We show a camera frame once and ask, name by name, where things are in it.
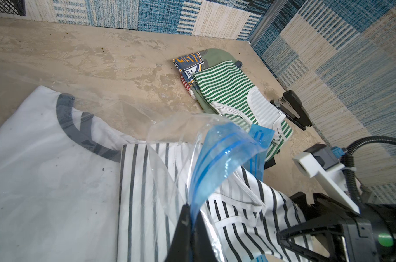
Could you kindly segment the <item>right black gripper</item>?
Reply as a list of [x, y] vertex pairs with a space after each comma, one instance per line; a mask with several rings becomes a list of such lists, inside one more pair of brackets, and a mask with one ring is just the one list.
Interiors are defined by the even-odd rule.
[[[396, 262], [396, 204], [361, 203], [357, 213], [335, 200], [331, 202], [333, 212], [339, 217], [338, 224], [332, 221], [334, 216], [310, 219], [277, 232], [280, 246], [310, 262], [338, 262], [339, 246], [335, 236], [339, 236], [340, 227], [345, 261]], [[293, 242], [307, 235], [322, 235], [329, 257]]]

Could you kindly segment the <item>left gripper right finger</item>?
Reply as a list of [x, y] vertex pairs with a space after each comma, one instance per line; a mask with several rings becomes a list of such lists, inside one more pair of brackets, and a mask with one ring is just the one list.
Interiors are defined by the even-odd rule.
[[193, 261], [217, 262], [202, 214], [197, 216], [193, 227]]

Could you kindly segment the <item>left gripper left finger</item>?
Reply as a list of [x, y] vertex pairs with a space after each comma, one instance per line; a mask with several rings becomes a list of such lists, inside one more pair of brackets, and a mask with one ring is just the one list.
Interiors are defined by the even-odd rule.
[[191, 246], [190, 206], [182, 206], [174, 237], [168, 250], [166, 262], [189, 262]]

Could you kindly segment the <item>black white striped garment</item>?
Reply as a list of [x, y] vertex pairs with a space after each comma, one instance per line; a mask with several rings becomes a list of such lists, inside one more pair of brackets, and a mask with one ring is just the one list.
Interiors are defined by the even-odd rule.
[[[171, 198], [178, 216], [186, 197], [182, 158], [187, 144], [128, 144], [122, 149], [119, 219], [120, 262], [162, 262], [175, 233], [161, 199]], [[209, 197], [202, 210], [210, 217], [229, 262], [250, 262], [272, 255], [285, 262], [303, 257], [280, 246], [277, 232], [305, 221], [285, 194], [238, 168]]]

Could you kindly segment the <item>clear vacuum bag blue zipper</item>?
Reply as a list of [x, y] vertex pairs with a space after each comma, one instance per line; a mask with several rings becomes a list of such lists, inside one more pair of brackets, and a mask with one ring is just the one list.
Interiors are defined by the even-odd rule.
[[0, 262], [163, 262], [191, 201], [197, 260], [250, 262], [273, 252], [272, 189], [242, 163], [261, 148], [218, 116], [179, 115], [139, 138], [98, 117], [89, 89], [41, 85], [0, 65]]

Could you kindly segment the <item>white tank top navy trim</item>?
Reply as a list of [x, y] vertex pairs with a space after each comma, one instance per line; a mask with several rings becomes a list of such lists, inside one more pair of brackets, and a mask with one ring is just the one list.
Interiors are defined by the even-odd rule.
[[0, 262], [113, 262], [136, 139], [40, 86], [0, 128]]

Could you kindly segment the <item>green white striped garment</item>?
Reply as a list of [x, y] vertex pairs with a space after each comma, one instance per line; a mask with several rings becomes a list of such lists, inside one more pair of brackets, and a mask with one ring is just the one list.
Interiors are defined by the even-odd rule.
[[204, 99], [221, 116], [249, 132], [252, 125], [274, 131], [266, 160], [270, 160], [293, 134], [285, 114], [272, 105], [233, 61], [224, 61], [193, 74]]

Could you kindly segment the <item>red white striped tank top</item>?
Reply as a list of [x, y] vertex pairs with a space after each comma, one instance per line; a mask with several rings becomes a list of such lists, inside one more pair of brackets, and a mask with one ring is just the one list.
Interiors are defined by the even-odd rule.
[[192, 99], [196, 99], [196, 97], [195, 97], [195, 95], [194, 95], [192, 89], [190, 88], [190, 85], [187, 83], [187, 81], [185, 80], [185, 78], [184, 78], [182, 75], [180, 76], [180, 78], [181, 78], [181, 82], [182, 82], [183, 86], [185, 87], [185, 89], [187, 90], [187, 92], [190, 94], [191, 98], [192, 98]]

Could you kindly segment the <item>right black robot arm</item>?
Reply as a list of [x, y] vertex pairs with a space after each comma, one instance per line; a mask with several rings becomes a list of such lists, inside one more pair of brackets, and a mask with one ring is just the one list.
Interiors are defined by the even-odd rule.
[[354, 153], [367, 144], [396, 146], [396, 138], [368, 136], [347, 148], [315, 144], [294, 157], [298, 169], [324, 189], [308, 204], [302, 192], [291, 199], [305, 221], [281, 230], [281, 247], [312, 262], [396, 262], [396, 204], [362, 200]]

